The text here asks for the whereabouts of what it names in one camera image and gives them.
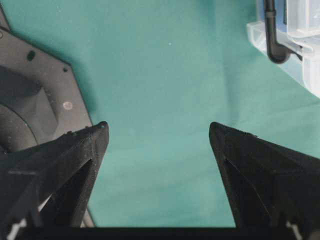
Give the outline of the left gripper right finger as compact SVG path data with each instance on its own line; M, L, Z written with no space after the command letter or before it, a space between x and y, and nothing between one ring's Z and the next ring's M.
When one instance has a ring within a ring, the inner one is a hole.
M320 160L218 122L209 142L240 237L317 240Z

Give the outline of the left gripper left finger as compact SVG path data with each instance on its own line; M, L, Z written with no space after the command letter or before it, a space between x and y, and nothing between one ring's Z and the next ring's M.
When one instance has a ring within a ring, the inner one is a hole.
M0 237L13 226L79 227L109 143L102 121L0 157Z

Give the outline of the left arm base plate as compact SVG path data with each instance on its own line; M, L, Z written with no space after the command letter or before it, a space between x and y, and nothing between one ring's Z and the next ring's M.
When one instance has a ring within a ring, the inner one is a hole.
M0 14L0 153L92 125L71 65L11 32Z

